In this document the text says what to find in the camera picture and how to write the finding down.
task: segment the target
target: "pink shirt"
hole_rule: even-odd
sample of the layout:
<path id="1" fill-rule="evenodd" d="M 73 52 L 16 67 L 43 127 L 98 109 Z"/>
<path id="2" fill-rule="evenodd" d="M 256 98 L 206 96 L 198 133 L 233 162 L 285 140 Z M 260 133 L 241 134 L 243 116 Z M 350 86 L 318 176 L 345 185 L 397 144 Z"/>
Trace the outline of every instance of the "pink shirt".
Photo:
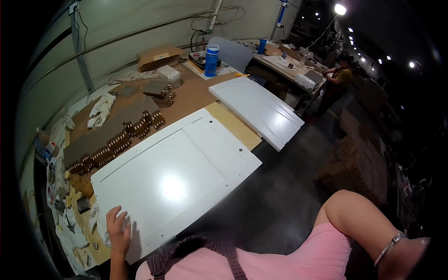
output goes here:
<path id="1" fill-rule="evenodd" d="M 294 253 L 289 255 L 257 254 L 237 249 L 238 261 L 247 279 L 345 279 L 349 260 L 350 239 L 331 223 L 320 224 Z M 144 262 L 137 270 L 136 280 L 152 280 Z M 232 280 L 225 257 L 201 248 L 174 264 L 166 280 Z"/>

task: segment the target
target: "electrical outlet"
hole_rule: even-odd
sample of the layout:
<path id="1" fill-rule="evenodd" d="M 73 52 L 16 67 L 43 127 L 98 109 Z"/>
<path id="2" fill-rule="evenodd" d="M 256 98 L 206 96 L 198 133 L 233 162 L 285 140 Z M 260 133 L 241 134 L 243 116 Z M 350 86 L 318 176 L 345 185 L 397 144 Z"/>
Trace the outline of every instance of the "electrical outlet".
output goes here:
<path id="1" fill-rule="evenodd" d="M 79 1 L 76 1 L 75 3 L 71 4 L 69 7 L 69 15 L 71 15 L 72 13 L 74 13 L 79 5 Z"/>

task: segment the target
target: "worker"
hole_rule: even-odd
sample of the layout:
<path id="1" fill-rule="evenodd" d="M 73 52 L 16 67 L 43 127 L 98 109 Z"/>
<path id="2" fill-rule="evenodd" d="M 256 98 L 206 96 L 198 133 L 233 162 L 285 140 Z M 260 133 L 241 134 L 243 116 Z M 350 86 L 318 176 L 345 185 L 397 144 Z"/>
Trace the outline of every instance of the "worker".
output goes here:
<path id="1" fill-rule="evenodd" d="M 333 103 L 335 103 L 347 91 L 347 86 L 352 79 L 352 70 L 350 68 L 353 62 L 353 56 L 347 52 L 342 52 L 339 57 L 338 68 L 331 68 L 324 71 L 324 77 L 328 79 L 327 88 L 320 101 L 319 109 L 314 114 L 315 117 L 321 117 Z"/>
<path id="2" fill-rule="evenodd" d="M 127 224 L 121 230 L 127 213 L 117 217 L 120 210 L 121 206 L 115 207 L 106 215 L 112 245 L 111 280 L 127 280 L 125 256 L 131 227 Z M 148 257 L 140 265 L 135 279 L 345 279 L 350 237 L 370 255 L 380 280 L 406 279 L 430 243 L 428 237 L 406 238 L 367 198 L 340 190 L 322 205 L 311 234 L 292 254 L 257 254 L 233 247 L 236 260 L 229 260 L 224 257 L 229 247 L 224 250 L 219 243 L 202 247 L 173 264 L 165 248 L 158 251 L 162 255 Z"/>

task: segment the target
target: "white cabinet door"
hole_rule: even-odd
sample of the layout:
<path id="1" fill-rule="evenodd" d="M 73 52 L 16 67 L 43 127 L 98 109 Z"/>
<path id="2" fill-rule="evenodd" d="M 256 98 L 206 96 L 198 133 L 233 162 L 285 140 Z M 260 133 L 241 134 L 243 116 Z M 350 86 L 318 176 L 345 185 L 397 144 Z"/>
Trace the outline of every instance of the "white cabinet door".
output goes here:
<path id="1" fill-rule="evenodd" d="M 260 133 L 277 151 L 305 123 L 285 102 L 246 77 L 211 86 L 209 91 Z"/>
<path id="2" fill-rule="evenodd" d="M 121 205 L 134 263 L 180 233 L 261 161 L 206 109 L 165 127 L 92 175 L 102 215 Z"/>

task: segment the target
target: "water bottle lid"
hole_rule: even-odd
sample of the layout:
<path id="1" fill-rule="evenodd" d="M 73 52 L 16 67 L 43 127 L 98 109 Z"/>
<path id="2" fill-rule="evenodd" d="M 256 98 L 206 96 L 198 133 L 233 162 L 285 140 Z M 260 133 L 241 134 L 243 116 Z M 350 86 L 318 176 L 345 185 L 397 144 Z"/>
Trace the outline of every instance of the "water bottle lid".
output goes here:
<path id="1" fill-rule="evenodd" d="M 220 47 L 218 45 L 208 45 L 207 53 L 210 55 L 218 54 Z"/>

